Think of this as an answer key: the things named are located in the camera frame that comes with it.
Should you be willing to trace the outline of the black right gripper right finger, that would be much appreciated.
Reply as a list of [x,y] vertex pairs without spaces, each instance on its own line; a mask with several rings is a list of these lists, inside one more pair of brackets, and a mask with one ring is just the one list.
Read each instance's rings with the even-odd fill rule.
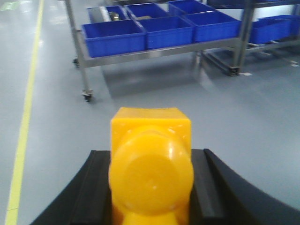
[[191,225],[298,225],[300,211],[239,176],[209,149],[193,149]]

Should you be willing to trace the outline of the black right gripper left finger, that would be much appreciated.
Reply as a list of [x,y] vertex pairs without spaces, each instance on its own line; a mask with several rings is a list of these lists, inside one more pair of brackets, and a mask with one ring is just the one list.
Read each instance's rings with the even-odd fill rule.
[[92,150],[85,163],[34,225],[110,225],[110,151]]

